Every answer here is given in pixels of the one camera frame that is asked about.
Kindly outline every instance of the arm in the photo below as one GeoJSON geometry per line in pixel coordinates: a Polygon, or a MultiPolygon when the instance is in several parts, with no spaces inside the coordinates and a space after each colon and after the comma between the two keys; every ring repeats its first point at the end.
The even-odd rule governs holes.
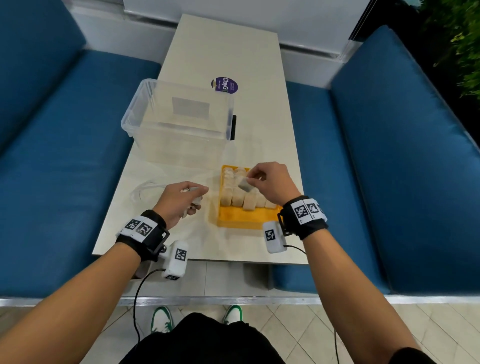
{"type": "MultiPolygon", "coordinates": [[[[207,187],[191,182],[171,184],[153,210],[171,229],[194,198],[207,191],[207,187]],[[200,188],[181,193],[194,186],[200,188]]],[[[195,211],[190,208],[188,214],[195,211]]],[[[0,364],[79,363],[100,335],[139,264],[140,257],[132,248],[115,244],[2,337],[0,364]]]]}
{"type": "MultiPolygon", "coordinates": [[[[259,163],[247,177],[269,201],[281,206],[301,195],[283,164],[259,163]]],[[[303,245],[328,318],[354,362],[388,363],[397,350],[418,348],[395,309],[329,231],[316,231],[303,245]]]]}

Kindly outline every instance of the black cable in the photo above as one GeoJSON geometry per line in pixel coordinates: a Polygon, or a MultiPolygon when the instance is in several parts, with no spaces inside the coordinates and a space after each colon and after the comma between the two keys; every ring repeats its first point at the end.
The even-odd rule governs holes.
{"type": "Polygon", "coordinates": [[[297,248],[296,246],[293,246],[293,245],[284,245],[284,247],[286,248],[295,248],[295,249],[298,249],[300,250],[302,253],[304,253],[305,255],[307,255],[307,253],[305,253],[303,250],[301,250],[300,248],[297,248]]]}
{"type": "Polygon", "coordinates": [[[142,287],[142,284],[145,282],[145,280],[151,276],[153,273],[155,272],[158,272],[158,271],[165,271],[165,269],[163,268],[159,268],[159,269],[154,269],[152,270],[150,273],[148,273],[144,279],[142,279],[142,281],[140,282],[140,285],[138,286],[138,289],[137,289],[137,293],[135,294],[135,299],[133,300],[133,327],[135,328],[135,331],[137,332],[137,337],[138,337],[138,341],[137,341],[137,344],[135,345],[135,348],[137,347],[138,344],[140,344],[140,332],[138,332],[138,328],[137,328],[137,319],[135,317],[135,307],[137,306],[137,297],[138,297],[138,292],[140,292],[140,288],[142,287]]]}
{"type": "MultiPolygon", "coordinates": [[[[300,248],[297,248],[296,246],[293,246],[293,245],[284,245],[284,247],[286,248],[295,248],[295,249],[298,249],[300,250],[302,253],[304,253],[305,255],[307,255],[307,253],[305,253],[303,250],[301,250],[300,248]]],[[[338,359],[338,349],[336,348],[336,331],[335,329],[333,330],[333,337],[334,337],[334,342],[335,342],[335,354],[336,354],[336,362],[337,364],[340,364],[340,360],[338,359]]]]}
{"type": "Polygon", "coordinates": [[[337,364],[340,364],[340,360],[338,359],[338,350],[336,349],[336,331],[335,331],[335,329],[333,329],[333,336],[334,336],[334,341],[335,341],[336,362],[337,362],[337,364]]]}

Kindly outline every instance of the sneaker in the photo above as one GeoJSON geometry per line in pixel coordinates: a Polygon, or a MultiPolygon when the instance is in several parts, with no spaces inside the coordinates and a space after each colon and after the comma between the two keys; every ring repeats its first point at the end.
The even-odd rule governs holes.
{"type": "Polygon", "coordinates": [[[173,330],[173,319],[170,310],[166,306],[161,306],[153,312],[150,332],[168,333],[173,330]]]}
{"type": "Polygon", "coordinates": [[[231,323],[237,322],[237,321],[243,321],[243,314],[241,311],[241,307],[238,306],[237,304],[234,304],[233,306],[230,306],[228,308],[227,313],[223,318],[223,323],[225,325],[230,325],[231,323]]]}

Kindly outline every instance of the transparent plastic storage box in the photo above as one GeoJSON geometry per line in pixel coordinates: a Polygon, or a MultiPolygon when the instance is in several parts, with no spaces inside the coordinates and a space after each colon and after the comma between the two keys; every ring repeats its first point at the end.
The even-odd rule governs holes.
{"type": "Polygon", "coordinates": [[[146,79],[121,127],[148,161],[218,169],[232,116],[233,96],[228,93],[146,79]]]}

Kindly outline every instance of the purple round sticker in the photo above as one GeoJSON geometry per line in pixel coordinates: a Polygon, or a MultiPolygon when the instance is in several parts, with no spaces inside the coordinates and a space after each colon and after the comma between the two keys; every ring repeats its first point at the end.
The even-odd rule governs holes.
{"type": "Polygon", "coordinates": [[[215,80],[212,80],[212,88],[215,91],[228,92],[229,94],[234,94],[238,91],[238,84],[228,77],[217,77],[215,80]]]}

